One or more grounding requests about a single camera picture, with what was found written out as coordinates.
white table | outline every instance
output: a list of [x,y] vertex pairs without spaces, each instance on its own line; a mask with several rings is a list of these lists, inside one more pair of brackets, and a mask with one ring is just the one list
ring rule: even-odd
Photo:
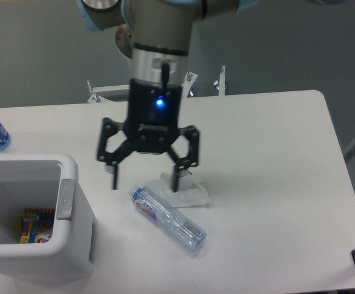
[[[127,191],[170,172],[167,155],[132,154],[119,190],[95,160],[101,118],[125,102],[0,109],[6,153],[68,153],[99,220],[95,271],[41,284],[0,275],[0,293],[297,293],[355,288],[355,196],[316,91],[184,99],[180,125],[201,130],[210,208],[182,211],[207,231],[196,257],[136,213]],[[123,135],[113,138],[115,146]],[[186,142],[177,144],[180,149]]]

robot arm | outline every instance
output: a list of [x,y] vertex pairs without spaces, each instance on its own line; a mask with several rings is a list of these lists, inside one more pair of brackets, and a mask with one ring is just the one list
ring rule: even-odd
[[[237,11],[257,0],[77,0],[92,29],[107,29],[127,22],[133,29],[132,79],[127,119],[103,119],[97,160],[114,173],[132,152],[168,153],[175,163],[171,188],[178,189],[179,173],[199,164],[200,132],[195,126],[178,128],[182,87],[194,21]],[[123,131],[126,141],[113,153],[107,141]],[[179,136],[189,151],[179,158],[171,145]]]

white plastic container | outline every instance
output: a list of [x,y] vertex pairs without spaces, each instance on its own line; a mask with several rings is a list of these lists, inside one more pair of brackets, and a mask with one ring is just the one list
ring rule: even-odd
[[[24,208],[56,208],[51,239],[19,244]],[[0,154],[0,273],[19,279],[88,276],[96,218],[65,154]]]

colorful packaging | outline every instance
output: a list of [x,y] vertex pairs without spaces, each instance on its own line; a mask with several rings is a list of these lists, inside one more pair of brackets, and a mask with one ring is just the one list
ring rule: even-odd
[[26,208],[21,221],[21,244],[45,243],[53,234],[54,208]]

gray wall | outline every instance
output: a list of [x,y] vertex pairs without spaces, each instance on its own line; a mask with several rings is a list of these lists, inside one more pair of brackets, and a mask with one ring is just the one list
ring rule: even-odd
[[[189,69],[198,95],[215,94],[223,64],[229,94],[317,89],[341,147],[355,135],[355,1],[261,0],[197,23]],[[0,107],[84,103],[87,79],[128,82],[114,29],[89,32],[74,0],[0,2]],[[355,158],[349,172],[355,186]]]

